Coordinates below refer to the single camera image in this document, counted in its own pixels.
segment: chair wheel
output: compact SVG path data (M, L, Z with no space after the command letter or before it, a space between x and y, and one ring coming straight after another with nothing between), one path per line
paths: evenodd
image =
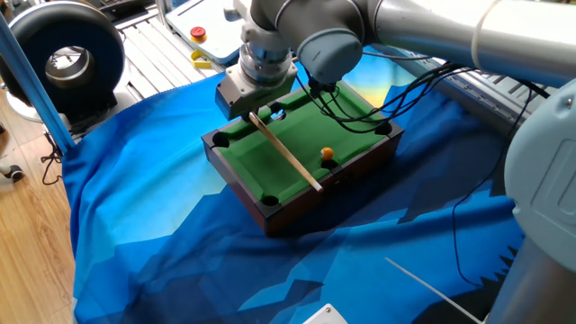
M13 183L17 183L24 178L24 172L19 166L10 166L10 173L4 176L8 179L12 179Z

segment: orange ball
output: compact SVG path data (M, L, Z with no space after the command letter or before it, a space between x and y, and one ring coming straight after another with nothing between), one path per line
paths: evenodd
M332 158L334 158L334 151L332 148L323 148L320 151L320 156L324 161L330 161Z

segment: emergency stop button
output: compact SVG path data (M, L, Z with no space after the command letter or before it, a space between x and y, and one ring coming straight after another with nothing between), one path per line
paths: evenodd
M206 30L203 27L197 26L190 30L190 39L193 42L201 43L206 41Z

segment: mini pool table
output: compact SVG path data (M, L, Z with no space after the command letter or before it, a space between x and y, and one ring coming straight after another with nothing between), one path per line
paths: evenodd
M346 84L339 83L338 88L337 101L348 115L357 117L373 109ZM346 118L329 94L323 98L336 115ZM208 159L270 236L340 186L392 158L403 132L392 121L387 135L345 130L323 115L302 90L261 108L258 116L325 189L317 193L250 121L239 119L202 136ZM367 130L382 118L377 113L371 117L374 122L346 125ZM334 151L330 161L320 156L325 147Z

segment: green felt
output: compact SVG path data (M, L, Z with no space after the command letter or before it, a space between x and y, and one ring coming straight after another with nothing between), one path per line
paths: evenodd
M331 100L328 94L323 98L327 102ZM337 101L352 116L361 116L373 109L358 94L342 85ZM262 109L258 115L318 180L329 173L329 170L321 167L320 151L323 148L332 148L334 160L342 165L385 138L384 135L375 135L373 132L354 134L344 130L335 121L322 115L320 109L303 91L289 95L281 104L286 112L286 117L281 121L270 118L269 108ZM333 103L328 105L336 115L346 117ZM379 113L373 116L373 120L381 118ZM366 130L372 128L374 123L353 122L347 125L355 130ZM240 121L223 132L229 139L229 147L218 150L256 198L261 200L265 196L274 196L283 203L309 186L251 123Z

